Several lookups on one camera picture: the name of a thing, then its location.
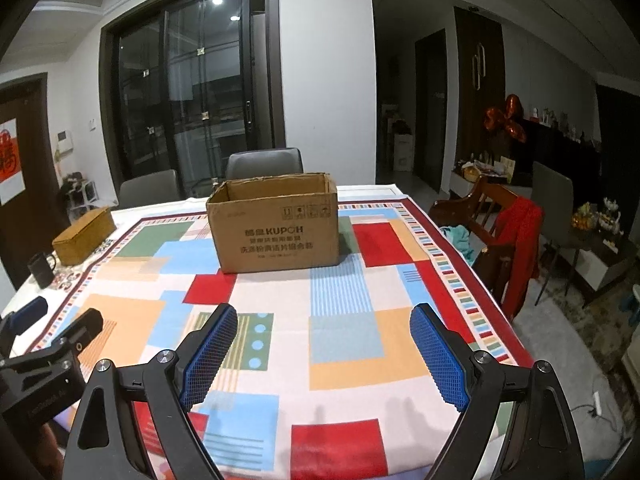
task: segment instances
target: red cloth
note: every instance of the red cloth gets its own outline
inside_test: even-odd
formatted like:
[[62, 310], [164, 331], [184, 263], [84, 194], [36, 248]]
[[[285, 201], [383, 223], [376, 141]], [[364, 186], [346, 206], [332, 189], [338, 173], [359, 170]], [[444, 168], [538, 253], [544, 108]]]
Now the red cloth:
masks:
[[515, 245], [509, 285], [502, 302], [502, 311], [509, 320], [522, 308], [529, 280], [538, 276], [538, 239], [542, 217], [542, 209], [519, 196], [495, 219], [498, 243]]

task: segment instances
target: teal cloth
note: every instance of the teal cloth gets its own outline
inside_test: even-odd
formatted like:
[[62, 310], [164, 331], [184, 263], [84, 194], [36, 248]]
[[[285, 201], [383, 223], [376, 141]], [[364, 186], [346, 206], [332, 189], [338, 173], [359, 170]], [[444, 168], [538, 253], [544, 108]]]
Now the teal cloth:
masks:
[[453, 245], [460, 254], [462, 254], [466, 262], [472, 266], [476, 257], [476, 252], [469, 245], [469, 231], [463, 225], [455, 227], [441, 227], [440, 231], [447, 238], [449, 243]]

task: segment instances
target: dark cabinet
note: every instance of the dark cabinet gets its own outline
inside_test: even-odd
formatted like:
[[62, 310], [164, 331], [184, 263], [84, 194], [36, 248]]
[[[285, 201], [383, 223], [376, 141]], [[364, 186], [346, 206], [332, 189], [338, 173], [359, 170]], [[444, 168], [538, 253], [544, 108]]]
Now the dark cabinet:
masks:
[[484, 111], [504, 107], [502, 25], [469, 10], [454, 8], [460, 78], [456, 160], [490, 150], [482, 127]]

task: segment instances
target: blue textured gripper pad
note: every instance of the blue textured gripper pad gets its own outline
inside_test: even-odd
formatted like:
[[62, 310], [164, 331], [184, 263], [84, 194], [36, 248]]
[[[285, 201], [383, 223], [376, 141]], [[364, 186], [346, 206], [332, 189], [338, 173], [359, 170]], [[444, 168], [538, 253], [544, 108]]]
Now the blue textured gripper pad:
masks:
[[229, 306], [184, 370], [180, 403], [187, 412], [194, 404], [204, 401], [237, 331], [238, 314]]
[[464, 370], [436, 327], [418, 306], [411, 312], [409, 330], [440, 395], [445, 402], [463, 412], [469, 404]]

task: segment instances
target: cardboard box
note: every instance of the cardboard box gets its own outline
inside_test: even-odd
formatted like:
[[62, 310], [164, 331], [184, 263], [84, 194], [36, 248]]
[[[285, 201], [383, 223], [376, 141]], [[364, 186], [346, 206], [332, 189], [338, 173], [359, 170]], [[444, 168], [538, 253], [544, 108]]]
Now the cardboard box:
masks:
[[53, 240], [53, 249], [64, 266], [78, 265], [115, 230], [108, 208], [93, 209], [62, 231]]
[[207, 215], [223, 272], [338, 263], [338, 194], [327, 174], [229, 180]]

